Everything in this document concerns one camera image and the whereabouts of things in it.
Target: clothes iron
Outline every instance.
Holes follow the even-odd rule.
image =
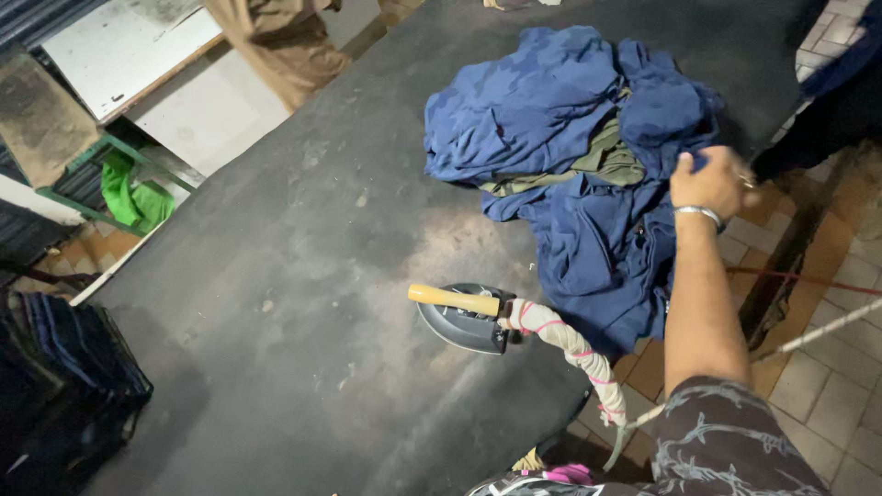
[[[416,301],[422,319],[441,339],[478,353],[505,353],[508,330],[497,324],[497,317],[514,294],[458,282],[443,288],[411,284],[407,297]]]

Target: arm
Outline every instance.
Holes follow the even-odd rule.
[[[745,194],[738,157],[726,147],[701,152],[708,164],[692,173],[692,156],[682,154],[670,179],[674,207],[696,205],[723,220],[738,213]],[[674,289],[665,327],[665,393],[684,380],[708,375],[747,384],[750,368],[744,334],[720,258],[713,219],[678,214]]]

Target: hand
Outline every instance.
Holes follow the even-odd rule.
[[[670,200],[674,207],[696,205],[710,208],[726,222],[745,206],[759,202],[759,193],[744,187],[754,174],[729,147],[708,147],[699,153],[707,165],[693,172],[691,154],[680,154],[676,171],[670,177]]]

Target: khaki pants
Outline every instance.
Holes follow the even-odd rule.
[[[285,104],[298,107],[352,59],[315,15],[328,0],[203,0],[227,40]]]

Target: red wire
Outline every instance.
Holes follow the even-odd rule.
[[[818,277],[810,277],[793,272],[775,272],[773,270],[765,270],[763,268],[748,267],[727,267],[726,271],[733,274],[774,275],[776,277],[786,277],[788,279],[796,279],[798,281],[805,281],[813,284],[823,284],[824,286],[829,286],[831,288],[847,289],[849,291],[857,291],[858,293],[867,293],[870,295],[882,296],[882,290],[879,289],[858,288],[857,286],[849,286],[848,284],[842,284],[841,282],[827,281]]]

